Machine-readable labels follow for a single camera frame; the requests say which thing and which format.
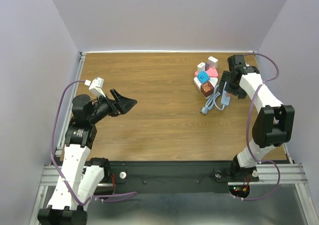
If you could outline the blue plug adapter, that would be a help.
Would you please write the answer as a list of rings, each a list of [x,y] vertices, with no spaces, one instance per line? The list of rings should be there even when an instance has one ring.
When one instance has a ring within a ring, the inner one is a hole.
[[[207,74],[206,71],[201,71],[197,74],[197,78],[200,81],[201,84],[206,83],[207,81],[209,81],[210,76]]]

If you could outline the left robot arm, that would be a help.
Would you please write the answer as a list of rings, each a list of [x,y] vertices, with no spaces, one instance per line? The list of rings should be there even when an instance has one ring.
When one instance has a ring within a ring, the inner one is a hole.
[[[110,179],[110,162],[106,158],[87,159],[97,134],[96,123],[106,116],[128,113],[137,100],[110,90],[113,99],[100,94],[94,101],[87,94],[72,100],[73,117],[65,133],[62,166],[51,199],[40,209],[37,219],[42,225],[84,225],[87,208],[100,182]]]

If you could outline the white triangular socket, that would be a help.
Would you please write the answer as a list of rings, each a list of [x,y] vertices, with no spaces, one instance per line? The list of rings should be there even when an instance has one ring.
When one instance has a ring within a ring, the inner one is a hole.
[[[212,96],[218,83],[217,78],[210,78],[205,83],[201,83],[197,77],[194,77],[193,81],[206,100]]]

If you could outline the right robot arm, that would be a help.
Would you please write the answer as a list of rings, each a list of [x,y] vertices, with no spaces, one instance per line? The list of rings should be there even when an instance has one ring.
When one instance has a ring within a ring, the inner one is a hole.
[[[232,55],[227,62],[229,69],[222,74],[219,91],[239,99],[249,97],[250,109],[258,113],[253,127],[246,128],[245,149],[235,155],[229,168],[230,178],[241,180],[256,177],[256,166],[263,157],[290,141],[295,109],[273,95],[257,67],[246,64],[244,55]]]

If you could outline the dark red plug adapter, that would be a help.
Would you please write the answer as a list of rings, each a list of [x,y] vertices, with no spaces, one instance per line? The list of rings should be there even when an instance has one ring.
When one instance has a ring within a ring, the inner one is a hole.
[[[200,86],[200,91],[205,98],[208,98],[213,94],[214,86],[208,81]]]

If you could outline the light blue power strip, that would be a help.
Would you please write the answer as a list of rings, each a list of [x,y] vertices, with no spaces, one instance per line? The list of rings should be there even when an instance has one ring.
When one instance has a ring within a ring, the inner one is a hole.
[[[230,97],[225,97],[224,92],[219,92],[219,85],[216,86],[212,96],[206,101],[204,107],[200,110],[202,114],[207,114],[213,108],[216,108],[219,111],[223,111],[226,107],[229,106]]]

